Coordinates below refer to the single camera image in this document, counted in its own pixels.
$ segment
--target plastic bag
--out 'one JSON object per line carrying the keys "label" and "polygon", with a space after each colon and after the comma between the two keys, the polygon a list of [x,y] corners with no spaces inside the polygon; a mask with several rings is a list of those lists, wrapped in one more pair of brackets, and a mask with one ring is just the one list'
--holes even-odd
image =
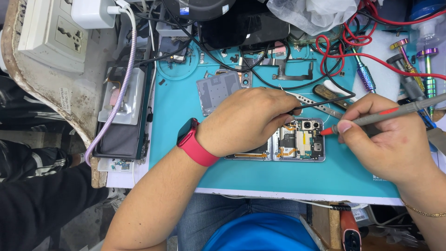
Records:
{"label": "plastic bag", "polygon": [[347,21],[357,10],[359,0],[269,0],[269,10],[311,36],[331,30]]}

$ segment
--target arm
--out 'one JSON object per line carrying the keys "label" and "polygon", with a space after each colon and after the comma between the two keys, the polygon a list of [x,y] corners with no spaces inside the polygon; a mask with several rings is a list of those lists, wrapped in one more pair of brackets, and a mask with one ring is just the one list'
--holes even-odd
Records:
{"label": "arm", "polygon": [[[196,139],[218,157],[255,149],[291,121],[293,116],[284,113],[299,105],[296,97],[284,91],[239,90],[198,126]],[[103,250],[165,250],[167,236],[206,169],[175,146],[125,198],[108,229]]]}
{"label": "arm", "polygon": [[[382,133],[369,138],[352,123],[362,114],[398,106],[377,94],[355,102],[338,123],[339,142],[346,143],[359,161],[376,176],[397,185],[401,198],[425,213],[446,211],[446,174],[432,160],[426,129],[421,118],[408,114],[381,121]],[[407,208],[432,251],[442,250],[446,238],[446,217],[423,216]]]}

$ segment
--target white charger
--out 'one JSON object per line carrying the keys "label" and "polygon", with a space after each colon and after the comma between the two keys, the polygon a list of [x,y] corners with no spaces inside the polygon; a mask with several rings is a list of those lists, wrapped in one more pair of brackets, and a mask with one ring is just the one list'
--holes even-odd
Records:
{"label": "white charger", "polygon": [[116,14],[107,8],[116,6],[113,0],[73,0],[71,17],[84,29],[107,29],[115,26]]}

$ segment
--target hand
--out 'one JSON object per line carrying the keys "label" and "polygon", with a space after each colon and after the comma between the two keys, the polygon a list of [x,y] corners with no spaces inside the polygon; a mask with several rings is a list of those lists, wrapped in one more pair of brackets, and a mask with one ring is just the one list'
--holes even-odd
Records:
{"label": "hand", "polygon": [[269,88],[234,92],[199,126],[196,139],[214,156],[223,157],[256,149],[283,124],[294,119],[286,114],[300,106],[296,97]]}
{"label": "hand", "polygon": [[369,138],[354,119],[398,104],[377,94],[367,94],[345,112],[338,123],[339,142],[346,143],[374,175],[396,185],[410,184],[437,168],[430,155],[426,128],[417,113],[375,123],[382,133]]}

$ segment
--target sneaker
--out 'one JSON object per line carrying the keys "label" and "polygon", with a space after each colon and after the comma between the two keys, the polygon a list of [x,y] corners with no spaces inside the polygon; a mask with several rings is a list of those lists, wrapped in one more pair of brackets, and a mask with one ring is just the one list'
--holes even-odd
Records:
{"label": "sneaker", "polygon": [[103,204],[111,205],[116,212],[129,192],[130,189],[127,188],[108,188],[108,198]]}

